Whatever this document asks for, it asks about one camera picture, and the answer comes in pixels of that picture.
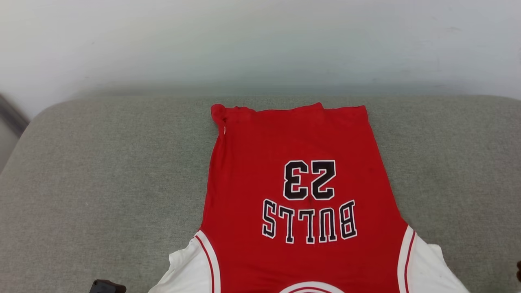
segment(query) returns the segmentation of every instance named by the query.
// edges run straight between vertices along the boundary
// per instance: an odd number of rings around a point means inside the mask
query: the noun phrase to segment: sofa
[[[198,230],[213,104],[366,105],[403,218],[471,292],[519,292],[521,101],[497,96],[118,96],[40,113],[0,174],[0,291],[147,292]]]

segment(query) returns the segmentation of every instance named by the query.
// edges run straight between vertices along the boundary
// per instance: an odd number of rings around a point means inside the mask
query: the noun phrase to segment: red fabric
[[[256,112],[212,107],[219,127],[210,163],[201,230],[220,267],[221,292],[280,292],[317,281],[344,292],[399,292],[397,265],[407,224],[396,207],[368,122],[366,108],[324,109],[321,104]],[[334,160],[330,200],[283,196],[284,166],[302,160]],[[322,174],[300,174],[308,187]],[[276,220],[273,239],[263,235],[264,200],[315,210],[314,244],[306,243],[307,220],[293,218],[294,243],[286,243],[287,218]],[[351,200],[357,235],[342,239],[339,207]],[[319,210],[335,211],[336,241],[319,243]]]

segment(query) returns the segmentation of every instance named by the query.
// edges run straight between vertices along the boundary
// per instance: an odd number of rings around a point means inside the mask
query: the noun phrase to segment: white jersey trim
[[[221,293],[221,273],[214,248],[201,230],[195,234],[195,238],[201,243],[206,257],[208,257],[208,263],[210,264],[210,271],[212,273],[212,293]]]
[[[407,280],[407,269],[408,262],[411,257],[411,250],[414,245],[414,239],[416,238],[416,232],[407,226],[405,234],[402,240],[402,248],[400,249],[400,256],[398,257],[398,288],[400,293],[409,293],[408,280]]]

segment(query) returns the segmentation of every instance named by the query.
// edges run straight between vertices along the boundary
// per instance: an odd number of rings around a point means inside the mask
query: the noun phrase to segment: jersey logo
[[[302,161],[289,161],[284,166],[283,196],[289,201],[306,199],[309,194],[315,200],[327,201],[334,197],[334,188],[327,187],[327,183],[336,175],[335,160],[311,161],[311,173],[320,175],[311,182],[311,186],[301,186],[301,175],[308,174],[309,165]],[[318,242],[333,242],[337,240],[337,223],[341,239],[349,239],[357,235],[355,215],[355,201],[350,200],[338,208],[338,214],[332,207],[316,211],[315,209],[294,210],[275,201],[265,199],[263,202],[262,234],[274,239],[276,236],[277,219],[286,220],[286,243],[295,242],[293,226],[295,221],[302,221],[307,226],[307,244],[315,244],[314,218],[318,216]]]
[[[280,293],[344,293],[344,291],[323,282],[302,282],[291,285]]]

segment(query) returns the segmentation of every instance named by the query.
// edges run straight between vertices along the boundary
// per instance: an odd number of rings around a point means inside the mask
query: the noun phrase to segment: basketball jersey
[[[159,292],[467,292],[401,218],[366,108],[212,107],[200,230]]]

